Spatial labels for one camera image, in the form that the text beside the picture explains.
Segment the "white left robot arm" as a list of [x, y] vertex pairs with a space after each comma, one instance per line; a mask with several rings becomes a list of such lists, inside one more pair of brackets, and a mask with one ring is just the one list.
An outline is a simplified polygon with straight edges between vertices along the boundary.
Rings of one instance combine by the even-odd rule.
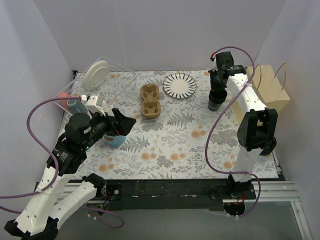
[[106, 181], [95, 173], [82, 178], [80, 186], [61, 201], [57, 201], [66, 184], [87, 158], [87, 150], [104, 136], [127, 136], [136, 119], [124, 116], [117, 108], [112, 115], [98, 112], [89, 116], [77, 113], [69, 118], [47, 160], [35, 194], [4, 229], [23, 240], [53, 240], [63, 223], [85, 202], [106, 196]]

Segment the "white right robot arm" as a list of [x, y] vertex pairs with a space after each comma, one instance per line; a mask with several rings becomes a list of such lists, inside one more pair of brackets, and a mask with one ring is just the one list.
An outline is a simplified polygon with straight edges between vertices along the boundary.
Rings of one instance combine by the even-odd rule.
[[251, 173], [259, 155], [272, 152], [276, 146], [274, 134], [278, 113], [260, 100], [248, 82], [245, 68], [234, 63], [231, 52], [213, 53], [210, 60], [213, 64], [209, 70], [208, 108], [218, 111], [227, 98], [227, 90], [230, 90], [243, 117], [237, 130], [240, 149], [236, 164], [226, 183], [211, 187], [209, 192], [214, 200], [237, 199], [253, 190]]

